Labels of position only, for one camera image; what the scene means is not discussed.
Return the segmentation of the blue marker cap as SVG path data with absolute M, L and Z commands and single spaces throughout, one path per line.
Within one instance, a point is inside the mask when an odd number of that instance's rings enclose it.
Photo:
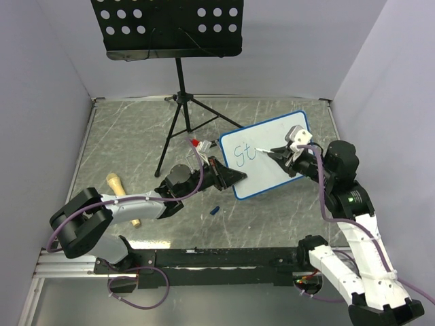
M 220 207 L 216 206 L 215 208 L 213 208 L 210 212 L 211 215 L 215 215 L 218 211 L 219 211 Z

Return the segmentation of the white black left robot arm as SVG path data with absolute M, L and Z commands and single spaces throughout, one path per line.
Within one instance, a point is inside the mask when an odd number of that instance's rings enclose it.
M 224 166 L 210 156 L 198 170 L 178 164 L 154 190 L 137 195 L 109 196 L 93 187 L 82 190 L 50 218 L 53 234 L 46 246 L 52 252 L 57 240 L 69 259 L 93 255 L 110 269 L 125 273 L 137 258 L 122 235 L 107 234 L 109 226 L 134 219 L 164 219 L 175 215 L 183 201 L 209 187 L 222 191 L 247 178 L 247 174 Z

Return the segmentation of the white blue whiteboard marker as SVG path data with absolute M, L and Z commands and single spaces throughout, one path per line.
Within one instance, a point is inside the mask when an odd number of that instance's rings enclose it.
M 261 149 L 261 148 L 255 148 L 255 150 L 257 151 L 257 152 L 260 152 L 260 153 L 265 153 L 265 154 L 270 154 L 270 153 L 275 153 L 275 152 L 273 152 L 273 151 L 271 151 L 271 150 L 268 150 L 268 149 Z

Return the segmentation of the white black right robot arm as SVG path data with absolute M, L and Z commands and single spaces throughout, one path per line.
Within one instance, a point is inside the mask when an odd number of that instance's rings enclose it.
M 367 191 L 356 181 L 359 159 L 355 146 L 333 141 L 326 153 L 311 145 L 289 142 L 268 156 L 289 176 L 297 174 L 319 185 L 324 221 L 336 223 L 351 249 L 357 272 L 337 256 L 321 236 L 298 244 L 296 261 L 303 270 L 319 270 L 348 305 L 353 325 L 405 325 L 423 316 L 423 304 L 413 299 L 390 262 Z

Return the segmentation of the blue framed whiteboard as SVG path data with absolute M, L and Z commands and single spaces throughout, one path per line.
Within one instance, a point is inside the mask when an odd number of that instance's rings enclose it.
M 246 200 L 302 177 L 300 174 L 289 177 L 267 155 L 272 148 L 287 144 L 285 136 L 296 125 L 309 129 L 304 111 L 274 117 L 221 135 L 220 148 L 226 166 L 247 175 L 232 187 L 236 199 Z

